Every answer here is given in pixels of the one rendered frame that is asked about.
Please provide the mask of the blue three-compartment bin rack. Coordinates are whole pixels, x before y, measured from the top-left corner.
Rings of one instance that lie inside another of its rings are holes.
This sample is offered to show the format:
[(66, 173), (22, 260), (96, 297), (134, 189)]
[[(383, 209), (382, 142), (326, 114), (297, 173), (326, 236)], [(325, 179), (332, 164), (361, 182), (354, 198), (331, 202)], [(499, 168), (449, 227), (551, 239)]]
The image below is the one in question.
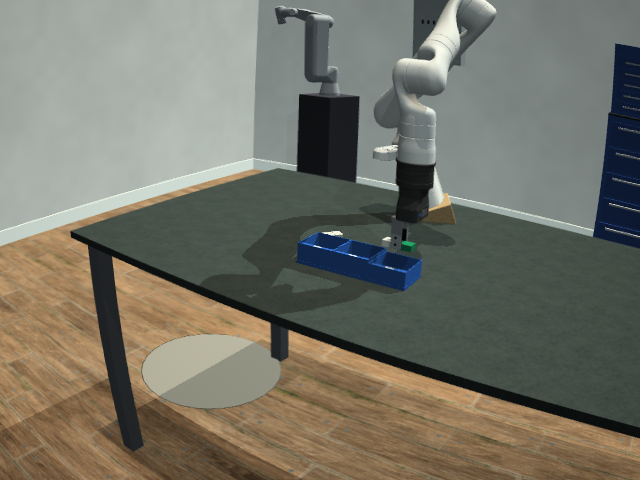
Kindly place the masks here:
[(401, 291), (420, 277), (420, 259), (320, 232), (298, 242), (297, 263)]

